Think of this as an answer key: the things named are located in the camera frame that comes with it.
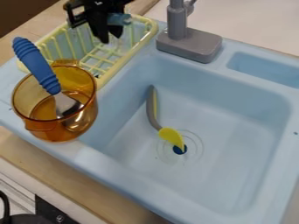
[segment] light blue sink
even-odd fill
[[[4,126],[166,219],[281,222],[299,172],[299,60],[225,40],[203,65],[159,52],[153,40],[98,93],[94,126],[63,144],[34,138],[10,111],[7,96],[24,76],[15,59],[0,75]],[[159,122],[182,131],[186,154],[175,154],[150,126],[149,85]]]

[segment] spoon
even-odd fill
[[[19,60],[26,65],[39,84],[50,95],[54,96],[58,119],[69,116],[84,106],[81,102],[61,92],[61,86],[55,73],[39,49],[30,40],[20,37],[14,38],[12,47]]]

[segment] blue spoon handle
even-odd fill
[[[39,49],[30,40],[20,37],[14,38],[12,47],[19,60],[24,63],[50,95],[56,95],[61,91],[55,73]]]

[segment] yellow dish rack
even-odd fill
[[[73,59],[94,75],[98,89],[110,81],[142,47],[157,33],[157,23],[149,18],[132,15],[132,24],[124,27],[121,38],[110,35],[108,45],[95,38],[87,24],[72,29],[67,23],[56,28],[36,43],[43,56],[55,60]],[[18,67],[29,73],[24,64]]]

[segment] gray faucet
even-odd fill
[[[187,17],[194,11],[197,0],[170,0],[167,7],[167,31],[156,39],[160,51],[176,54],[201,63],[210,63],[221,48],[218,35],[187,27]]]

